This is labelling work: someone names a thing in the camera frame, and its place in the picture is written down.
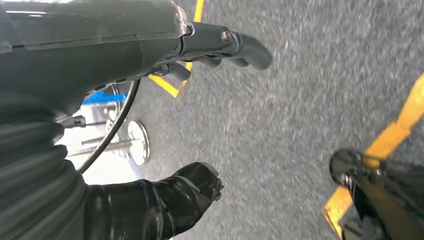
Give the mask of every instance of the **bolt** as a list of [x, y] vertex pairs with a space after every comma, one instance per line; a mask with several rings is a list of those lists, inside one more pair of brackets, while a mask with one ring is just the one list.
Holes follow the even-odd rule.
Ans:
[[231, 43], [231, 38], [232, 38], [232, 36], [231, 36], [231, 32], [230, 31], [228, 31], [228, 30], [222, 31], [222, 33], [221, 33], [221, 39], [222, 39], [222, 41], [225, 44]]

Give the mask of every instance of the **gray carpet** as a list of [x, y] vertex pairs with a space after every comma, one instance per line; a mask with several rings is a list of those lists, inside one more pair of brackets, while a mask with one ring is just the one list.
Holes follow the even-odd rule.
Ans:
[[[195, 0], [175, 0], [193, 17]], [[321, 208], [335, 189], [328, 160], [365, 149], [399, 114], [424, 72], [424, 3], [398, 0], [206, 0], [203, 22], [260, 38], [258, 71], [194, 65], [174, 99], [146, 79], [142, 120], [150, 179], [205, 161], [225, 188], [186, 240], [334, 240]], [[424, 124], [394, 153], [422, 158]]]

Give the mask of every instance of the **cable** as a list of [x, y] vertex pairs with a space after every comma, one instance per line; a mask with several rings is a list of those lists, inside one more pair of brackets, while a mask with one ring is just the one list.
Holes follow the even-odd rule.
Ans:
[[122, 106], [122, 110], [120, 111], [120, 114], [117, 117], [115, 123], [113, 124], [110, 131], [106, 134], [106, 136], [104, 136], [104, 138], [101, 140], [97, 148], [88, 157], [88, 159], [82, 164], [80, 168], [78, 168], [78, 172], [83, 174], [85, 171], [87, 171], [87, 169], [89, 169], [89, 167], [96, 161], [96, 159], [100, 156], [100, 154], [102, 154], [102, 152], [106, 149], [106, 147], [112, 141], [115, 134], [118, 132], [119, 128], [121, 127], [122, 123], [124, 123], [124, 120], [127, 117], [131, 106], [133, 105], [139, 86], [140, 86], [140, 79], [131, 82], [128, 96], [126, 98], [125, 103]]

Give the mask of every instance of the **yellow floor marking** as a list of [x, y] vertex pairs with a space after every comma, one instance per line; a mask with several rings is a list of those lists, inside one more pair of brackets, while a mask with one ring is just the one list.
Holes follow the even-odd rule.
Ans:
[[163, 79], [160, 76], [154, 76], [150, 75], [148, 76], [153, 82], [155, 82], [157, 85], [159, 85], [161, 88], [163, 88], [165, 91], [167, 91], [171, 96], [174, 98], [178, 97], [180, 94], [179, 90], [172, 86], [169, 82], [167, 82], [165, 79]]
[[[205, 4], [205, 0], [196, 1], [196, 8], [194, 11], [194, 20], [193, 20], [194, 22], [197, 22], [197, 23], [201, 22], [204, 4]], [[193, 68], [193, 63], [187, 62], [185, 64], [185, 68], [191, 72]], [[155, 82], [161, 88], [163, 88], [165, 91], [167, 91], [174, 98], [180, 95], [180, 93], [183, 91], [184, 87], [188, 83], [188, 80], [184, 80], [182, 81], [181, 86], [179, 88], [176, 88], [160, 76], [150, 75], [149, 78], [153, 80], [153, 82]]]
[[[411, 128], [424, 114], [424, 74], [422, 74], [403, 105], [397, 121], [390, 123], [386, 129], [365, 151], [367, 155], [387, 158], [410, 134]], [[365, 164], [376, 167], [378, 161], [365, 159]], [[352, 198], [346, 188], [339, 186], [323, 208], [323, 214], [330, 226], [342, 238], [340, 220], [352, 205]]]

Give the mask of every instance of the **blue object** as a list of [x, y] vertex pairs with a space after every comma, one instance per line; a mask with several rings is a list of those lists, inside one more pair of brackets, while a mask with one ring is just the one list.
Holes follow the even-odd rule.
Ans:
[[124, 102], [125, 98], [126, 98], [125, 94], [122, 94], [122, 93], [118, 95], [108, 94], [108, 93], [105, 93], [103, 90], [101, 90], [85, 98], [82, 101], [82, 104], [89, 105], [89, 104], [106, 104], [106, 103]]

